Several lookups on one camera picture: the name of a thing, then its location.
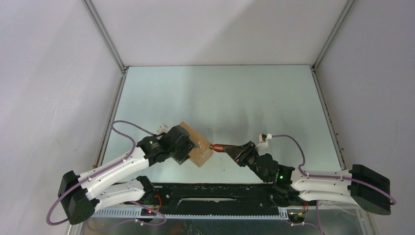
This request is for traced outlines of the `red black utility knife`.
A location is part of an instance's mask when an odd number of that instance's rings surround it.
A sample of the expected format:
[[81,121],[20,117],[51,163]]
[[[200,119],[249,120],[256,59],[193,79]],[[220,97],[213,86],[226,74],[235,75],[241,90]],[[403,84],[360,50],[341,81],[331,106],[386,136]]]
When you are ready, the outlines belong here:
[[232,145],[228,144],[211,144],[209,146],[210,149],[212,149],[215,152],[223,153],[225,152],[225,149],[228,147],[232,147]]

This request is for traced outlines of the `brown cardboard express box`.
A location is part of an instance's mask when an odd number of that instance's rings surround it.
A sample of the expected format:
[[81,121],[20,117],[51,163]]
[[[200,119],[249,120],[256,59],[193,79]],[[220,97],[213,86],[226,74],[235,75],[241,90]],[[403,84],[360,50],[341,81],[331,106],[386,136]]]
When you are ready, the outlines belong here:
[[190,140],[195,144],[189,153],[190,160],[196,166],[202,167],[214,153],[210,148],[211,142],[184,121],[179,125],[189,133]]

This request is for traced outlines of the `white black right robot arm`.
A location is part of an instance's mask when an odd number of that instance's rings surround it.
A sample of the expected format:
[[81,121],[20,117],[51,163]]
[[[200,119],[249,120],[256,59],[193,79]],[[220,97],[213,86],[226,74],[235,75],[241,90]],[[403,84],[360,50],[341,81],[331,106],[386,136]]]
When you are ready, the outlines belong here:
[[361,165],[351,169],[316,172],[280,165],[270,154],[260,155],[256,145],[226,145],[222,151],[240,167],[248,167],[262,182],[276,190],[276,203],[281,206],[302,202],[332,201],[359,206],[378,215],[390,215],[390,180]]

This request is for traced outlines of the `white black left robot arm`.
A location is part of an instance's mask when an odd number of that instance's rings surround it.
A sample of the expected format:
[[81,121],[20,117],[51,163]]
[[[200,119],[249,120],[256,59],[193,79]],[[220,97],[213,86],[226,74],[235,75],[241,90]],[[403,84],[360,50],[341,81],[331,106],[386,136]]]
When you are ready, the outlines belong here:
[[67,216],[66,221],[76,225],[98,210],[123,202],[151,203],[155,191],[146,176],[122,184],[118,181],[169,158],[181,165],[198,147],[199,141],[176,125],[134,141],[131,150],[105,165],[80,174],[72,170],[65,173],[58,190],[58,203]]

